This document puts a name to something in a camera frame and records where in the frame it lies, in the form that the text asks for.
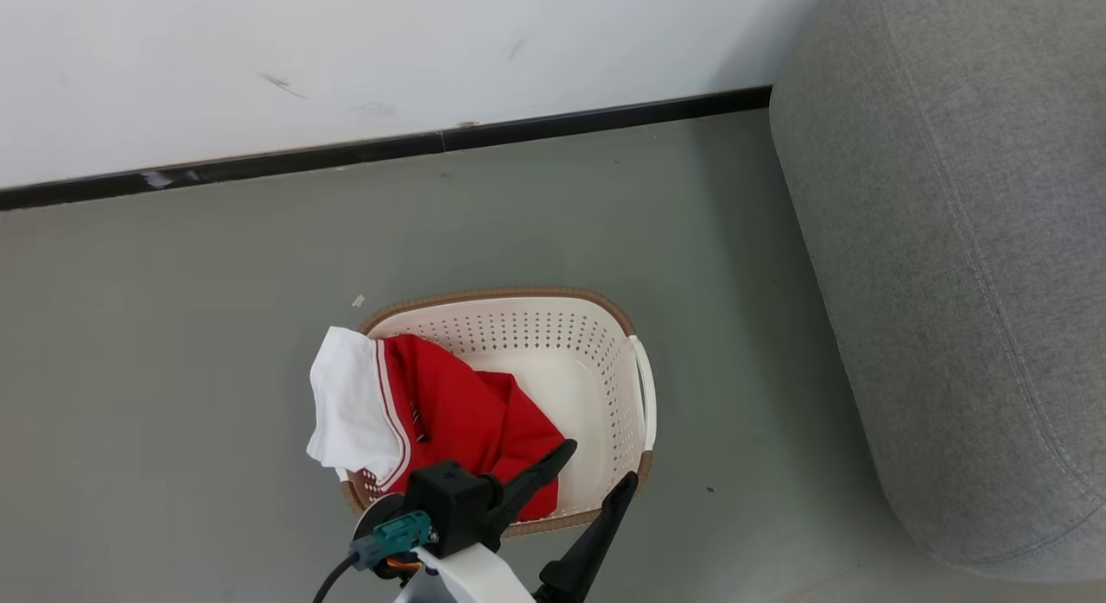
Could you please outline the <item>grey fabric sofa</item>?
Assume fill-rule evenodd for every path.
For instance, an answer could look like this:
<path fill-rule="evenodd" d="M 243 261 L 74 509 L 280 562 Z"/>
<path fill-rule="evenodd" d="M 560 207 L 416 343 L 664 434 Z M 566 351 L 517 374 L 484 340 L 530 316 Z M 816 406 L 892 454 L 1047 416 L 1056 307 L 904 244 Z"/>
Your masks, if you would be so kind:
<path fill-rule="evenodd" d="M 1106 580 L 1106 0 L 824 0 L 770 126 L 898 520 Z"/>

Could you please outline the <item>black baseboard strip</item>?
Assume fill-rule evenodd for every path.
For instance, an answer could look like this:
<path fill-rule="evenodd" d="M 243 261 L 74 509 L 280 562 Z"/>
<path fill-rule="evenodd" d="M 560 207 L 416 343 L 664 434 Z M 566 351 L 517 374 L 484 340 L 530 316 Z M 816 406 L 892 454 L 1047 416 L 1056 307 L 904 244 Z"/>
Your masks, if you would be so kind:
<path fill-rule="evenodd" d="M 769 106 L 771 94 L 770 85 L 763 85 L 712 92 L 691 98 L 659 100 L 638 105 L 432 129 L 320 148 L 280 150 L 225 162 L 196 162 L 176 167 L 94 175 L 70 181 L 35 183 L 0 190 L 0 214 L 764 110 Z"/>

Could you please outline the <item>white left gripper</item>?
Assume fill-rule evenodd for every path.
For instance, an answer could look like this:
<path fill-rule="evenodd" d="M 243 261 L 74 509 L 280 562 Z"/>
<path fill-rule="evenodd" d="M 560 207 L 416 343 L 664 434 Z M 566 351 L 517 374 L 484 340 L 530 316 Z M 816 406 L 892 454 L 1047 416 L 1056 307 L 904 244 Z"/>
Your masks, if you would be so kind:
<path fill-rule="evenodd" d="M 577 446 L 575 439 L 561 441 L 501 485 L 500 500 L 491 509 L 491 536 L 503 536 L 532 498 L 557 480 Z M 639 475 L 625 474 L 568 552 L 542 568 L 535 599 L 505 560 L 477 543 L 445 559 L 422 547 L 415 549 L 422 570 L 392 603 L 584 603 L 637 489 Z"/>

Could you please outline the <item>cream perforated laundry basket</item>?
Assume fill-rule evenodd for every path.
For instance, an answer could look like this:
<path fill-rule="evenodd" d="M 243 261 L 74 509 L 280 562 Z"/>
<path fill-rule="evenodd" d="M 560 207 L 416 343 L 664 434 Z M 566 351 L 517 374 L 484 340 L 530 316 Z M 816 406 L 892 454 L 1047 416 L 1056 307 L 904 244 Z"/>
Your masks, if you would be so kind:
<path fill-rule="evenodd" d="M 577 449 L 559 477 L 545 519 L 507 537 L 591 524 L 625 474 L 644 489 L 658 413 L 647 351 L 620 308 L 591 289 L 510 287 L 419 297 L 382 308 L 359 325 L 371 337 L 410 333 L 478 371 L 509 373 Z"/>

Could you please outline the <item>red and white garment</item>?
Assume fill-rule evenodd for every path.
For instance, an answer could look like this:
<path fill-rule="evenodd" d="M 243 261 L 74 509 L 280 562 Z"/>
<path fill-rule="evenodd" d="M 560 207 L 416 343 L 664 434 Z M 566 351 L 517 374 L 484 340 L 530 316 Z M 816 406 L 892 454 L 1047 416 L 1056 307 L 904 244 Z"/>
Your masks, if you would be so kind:
<path fill-rule="evenodd" d="M 407 492 L 415 470 L 446 460 L 507 482 L 564 441 L 513 375 L 473 370 L 411 334 L 328 328 L 309 385 L 307 456 L 371 498 Z"/>

